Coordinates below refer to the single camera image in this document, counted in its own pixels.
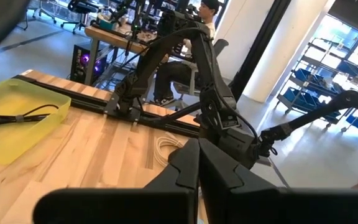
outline floor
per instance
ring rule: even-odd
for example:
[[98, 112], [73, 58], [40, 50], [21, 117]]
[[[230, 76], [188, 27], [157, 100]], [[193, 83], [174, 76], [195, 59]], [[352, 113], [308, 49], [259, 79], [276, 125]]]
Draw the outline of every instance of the floor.
[[[89, 41], [81, 33], [73, 35], [71, 29], [71, 26], [61, 29], [47, 18], [42, 18], [42, 22], [29, 22], [26, 31], [15, 29], [0, 44], [0, 82], [28, 69], [66, 78], [70, 74], [73, 45]], [[198, 101], [194, 96], [184, 99], [188, 104]], [[237, 109], [258, 131], [301, 115], [291, 112], [284, 116], [286, 108], [283, 105], [274, 107], [275, 104], [273, 98], [261, 104], [242, 96]], [[279, 154], [271, 159], [290, 187], [348, 188], [357, 182], [358, 129], [341, 133], [346, 123], [329, 129], [325, 129], [325, 125], [323, 121], [307, 124], [275, 144]], [[270, 167], [256, 165], [252, 171], [283, 186], [279, 175]]]

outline translucent yellow tray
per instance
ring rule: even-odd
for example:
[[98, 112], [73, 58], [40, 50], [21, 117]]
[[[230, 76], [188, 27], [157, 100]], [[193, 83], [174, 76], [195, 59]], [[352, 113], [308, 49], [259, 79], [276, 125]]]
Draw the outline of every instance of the translucent yellow tray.
[[0, 83], [0, 115], [24, 114], [38, 106], [52, 104], [59, 107], [42, 108], [30, 115], [50, 113], [39, 122], [0, 125], [0, 164], [10, 164], [21, 154], [55, 129], [66, 117], [71, 99], [65, 95], [10, 79]]

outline cable bundle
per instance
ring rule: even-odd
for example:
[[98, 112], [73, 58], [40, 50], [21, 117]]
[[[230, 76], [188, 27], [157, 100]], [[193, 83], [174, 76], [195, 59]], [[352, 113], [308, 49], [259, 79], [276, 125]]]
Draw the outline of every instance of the cable bundle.
[[167, 135], [159, 137], [155, 142], [154, 158], [163, 167], [168, 165], [168, 159], [162, 154], [161, 148], [164, 146], [175, 146], [177, 149], [183, 147], [183, 143], [180, 142], [173, 134], [166, 132]]

